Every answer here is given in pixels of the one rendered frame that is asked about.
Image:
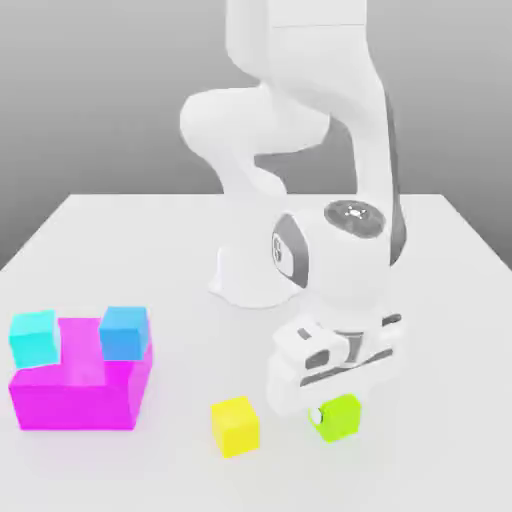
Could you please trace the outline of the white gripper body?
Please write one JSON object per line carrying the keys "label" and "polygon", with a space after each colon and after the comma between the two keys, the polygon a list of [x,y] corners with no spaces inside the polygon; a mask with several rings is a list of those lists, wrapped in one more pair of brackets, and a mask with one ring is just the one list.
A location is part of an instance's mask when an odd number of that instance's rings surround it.
{"label": "white gripper body", "polygon": [[309,375],[293,369],[283,356],[275,354],[268,363],[267,401],[276,414],[292,415],[343,395],[365,395],[396,373],[397,354],[392,348],[354,367],[330,366]]}

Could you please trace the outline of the small lime green cube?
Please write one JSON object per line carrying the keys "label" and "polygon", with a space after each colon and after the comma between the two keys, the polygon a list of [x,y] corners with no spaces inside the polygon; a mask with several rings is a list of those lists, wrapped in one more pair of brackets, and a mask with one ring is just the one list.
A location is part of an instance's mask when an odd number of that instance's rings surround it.
{"label": "small lime green cube", "polygon": [[324,441],[331,443],[358,432],[361,403],[353,394],[342,395],[315,408],[320,408],[322,411],[322,423],[315,426],[311,422],[312,408],[308,411],[308,418]]}

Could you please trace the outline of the small blue cube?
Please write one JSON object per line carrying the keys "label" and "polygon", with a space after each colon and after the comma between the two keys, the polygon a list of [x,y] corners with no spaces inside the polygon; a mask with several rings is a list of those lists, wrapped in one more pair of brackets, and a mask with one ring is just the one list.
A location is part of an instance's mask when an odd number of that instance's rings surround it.
{"label": "small blue cube", "polygon": [[109,306],[99,335],[105,361],[140,361],[149,343],[148,313],[141,306]]}

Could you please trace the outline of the small cyan cube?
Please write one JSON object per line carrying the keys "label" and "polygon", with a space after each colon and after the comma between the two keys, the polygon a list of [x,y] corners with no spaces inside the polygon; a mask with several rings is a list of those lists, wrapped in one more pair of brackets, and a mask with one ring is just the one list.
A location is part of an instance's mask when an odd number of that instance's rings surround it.
{"label": "small cyan cube", "polygon": [[61,337],[54,310],[15,314],[9,345],[17,369],[60,363]]}

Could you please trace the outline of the large magenta box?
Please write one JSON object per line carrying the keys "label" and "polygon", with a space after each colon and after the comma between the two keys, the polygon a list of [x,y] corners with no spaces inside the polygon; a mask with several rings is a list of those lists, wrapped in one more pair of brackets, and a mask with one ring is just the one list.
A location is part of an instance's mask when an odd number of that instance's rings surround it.
{"label": "large magenta box", "polygon": [[106,361],[98,318],[60,318],[61,362],[20,369],[8,389],[23,430],[132,430],[153,365]]}

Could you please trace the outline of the small yellow cube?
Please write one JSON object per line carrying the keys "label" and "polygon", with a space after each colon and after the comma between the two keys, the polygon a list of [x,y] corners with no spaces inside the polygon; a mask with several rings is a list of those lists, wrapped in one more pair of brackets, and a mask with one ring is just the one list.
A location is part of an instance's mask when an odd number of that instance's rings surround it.
{"label": "small yellow cube", "polygon": [[224,458],[241,455],[260,446],[260,421],[246,396],[211,406],[212,433]]}

